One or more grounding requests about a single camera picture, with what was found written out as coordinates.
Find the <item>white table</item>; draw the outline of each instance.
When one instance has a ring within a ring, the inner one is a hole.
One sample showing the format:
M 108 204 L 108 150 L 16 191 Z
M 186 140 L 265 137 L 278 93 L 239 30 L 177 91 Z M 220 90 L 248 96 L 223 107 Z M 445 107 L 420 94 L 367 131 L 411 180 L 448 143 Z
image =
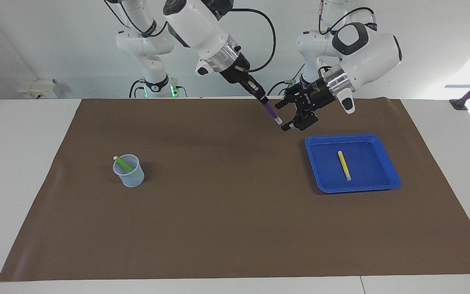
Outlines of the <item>white table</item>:
M 0 271 L 79 103 L 0 100 Z M 470 115 L 444 101 L 403 104 L 470 218 Z M 470 275 L 0 283 L 7 292 L 464 294 Z

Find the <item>green light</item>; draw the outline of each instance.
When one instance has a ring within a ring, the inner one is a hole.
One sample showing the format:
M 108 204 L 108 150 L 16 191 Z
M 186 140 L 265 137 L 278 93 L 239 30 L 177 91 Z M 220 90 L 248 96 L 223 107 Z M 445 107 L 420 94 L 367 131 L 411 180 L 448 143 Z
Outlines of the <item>green light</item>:
M 171 86 L 171 93 L 172 93 L 174 98 L 179 97 L 179 91 L 177 90 L 177 87 Z

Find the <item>black stand base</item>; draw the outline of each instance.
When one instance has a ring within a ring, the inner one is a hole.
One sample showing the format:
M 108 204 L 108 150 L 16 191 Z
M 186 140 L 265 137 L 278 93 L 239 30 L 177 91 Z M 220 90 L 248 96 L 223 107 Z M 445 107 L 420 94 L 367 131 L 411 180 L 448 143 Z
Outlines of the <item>black stand base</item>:
M 459 106 L 457 105 L 459 100 L 449 100 L 449 102 L 451 103 L 451 105 L 455 108 L 455 110 L 468 110 L 465 105 L 464 106 Z

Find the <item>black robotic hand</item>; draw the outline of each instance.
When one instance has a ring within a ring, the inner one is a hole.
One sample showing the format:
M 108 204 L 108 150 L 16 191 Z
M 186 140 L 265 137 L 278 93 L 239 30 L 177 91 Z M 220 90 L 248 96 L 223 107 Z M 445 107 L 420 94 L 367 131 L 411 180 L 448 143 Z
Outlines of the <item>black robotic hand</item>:
M 292 121 L 282 126 L 282 130 L 288 131 L 292 128 L 301 131 L 306 130 L 319 121 L 319 118 L 315 115 L 315 110 L 327 106 L 335 99 L 323 78 L 306 87 L 302 83 L 298 83 L 287 89 L 284 99 L 277 103 L 275 107 L 281 109 L 289 103 L 294 103 L 297 113 Z

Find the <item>purple marker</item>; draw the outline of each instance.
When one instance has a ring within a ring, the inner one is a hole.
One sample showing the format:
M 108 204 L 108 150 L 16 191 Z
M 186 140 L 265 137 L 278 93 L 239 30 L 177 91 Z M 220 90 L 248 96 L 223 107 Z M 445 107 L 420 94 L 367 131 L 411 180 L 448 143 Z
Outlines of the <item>purple marker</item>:
M 282 125 L 282 119 L 278 117 L 278 114 L 273 110 L 269 103 L 264 104 L 264 108 L 269 112 L 273 119 L 277 122 L 278 125 Z

